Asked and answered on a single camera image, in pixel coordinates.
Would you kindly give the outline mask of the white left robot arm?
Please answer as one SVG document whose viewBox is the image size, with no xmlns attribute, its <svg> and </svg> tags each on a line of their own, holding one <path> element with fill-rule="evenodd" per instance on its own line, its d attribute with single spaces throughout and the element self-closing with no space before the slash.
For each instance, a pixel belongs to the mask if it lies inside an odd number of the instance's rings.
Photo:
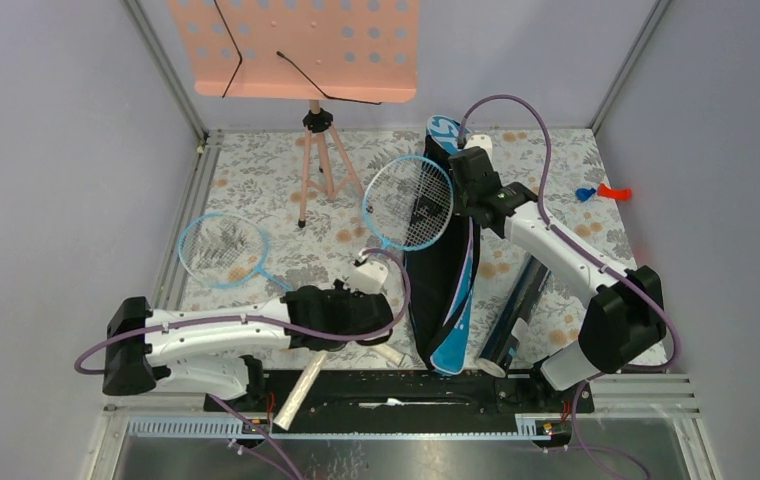
<svg viewBox="0 0 760 480">
<path fill-rule="evenodd" d="M 384 336 L 393 320 L 383 294 L 342 285 L 308 285 L 263 303 L 199 312 L 153 309 L 145 297 L 130 297 L 107 325 L 102 392 L 133 396 L 171 387 L 252 411 L 266 397 L 259 362 L 249 355 L 218 360 L 216 353 L 239 347 L 335 350 Z"/>
</svg>

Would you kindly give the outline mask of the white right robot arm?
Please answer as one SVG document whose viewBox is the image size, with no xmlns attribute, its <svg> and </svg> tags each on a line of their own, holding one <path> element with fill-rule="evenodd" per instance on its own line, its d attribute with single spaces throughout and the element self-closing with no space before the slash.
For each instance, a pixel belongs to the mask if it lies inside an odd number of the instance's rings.
<svg viewBox="0 0 760 480">
<path fill-rule="evenodd" d="M 449 165 L 456 212 L 525 250 L 586 309 L 578 339 L 537 364 L 539 378 L 529 386 L 535 407 L 557 410 L 569 388 L 622 369 L 665 338 L 661 281 L 653 269 L 630 269 L 548 219 L 534 192 L 519 182 L 502 184 L 485 149 L 461 150 Z"/>
</svg>

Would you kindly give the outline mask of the black shuttlecock tube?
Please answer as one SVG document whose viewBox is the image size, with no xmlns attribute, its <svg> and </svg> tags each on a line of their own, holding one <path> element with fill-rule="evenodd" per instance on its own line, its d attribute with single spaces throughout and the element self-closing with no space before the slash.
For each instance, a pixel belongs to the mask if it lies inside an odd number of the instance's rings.
<svg viewBox="0 0 760 480">
<path fill-rule="evenodd" d="M 505 378 L 529 328 L 542 296 L 549 269 L 528 255 L 510 290 L 504 308 L 493 322 L 475 365 L 488 375 Z"/>
</svg>

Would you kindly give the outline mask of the light blue racket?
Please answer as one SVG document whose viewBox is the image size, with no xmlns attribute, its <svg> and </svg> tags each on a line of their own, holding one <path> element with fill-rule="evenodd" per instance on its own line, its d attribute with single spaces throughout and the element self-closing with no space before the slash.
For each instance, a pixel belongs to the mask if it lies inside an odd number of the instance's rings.
<svg viewBox="0 0 760 480">
<path fill-rule="evenodd" d="M 435 162 L 403 156 L 382 167 L 370 181 L 362 211 L 383 250 L 423 250 L 438 240 L 450 221 L 452 182 Z"/>
<path fill-rule="evenodd" d="M 374 348 L 391 336 L 393 320 L 362 335 L 335 335 L 293 325 L 285 294 L 316 282 L 296 284 L 270 272 L 274 262 L 267 232 L 246 217 L 222 212 L 193 220 L 177 244 L 180 264 L 189 277 L 182 318 L 202 324 L 181 329 L 188 340 L 208 352 L 289 349 L 335 352 L 348 344 Z"/>
</svg>

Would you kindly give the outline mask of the blue sport racket bag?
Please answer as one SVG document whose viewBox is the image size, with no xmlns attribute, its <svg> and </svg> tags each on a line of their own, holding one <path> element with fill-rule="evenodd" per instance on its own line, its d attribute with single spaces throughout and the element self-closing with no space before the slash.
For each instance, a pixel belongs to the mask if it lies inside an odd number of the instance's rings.
<svg viewBox="0 0 760 480">
<path fill-rule="evenodd" d="M 465 366 L 479 254 L 476 226 L 454 216 L 434 244 L 404 255 L 415 349 L 424 367 L 436 374 L 458 375 Z"/>
</svg>

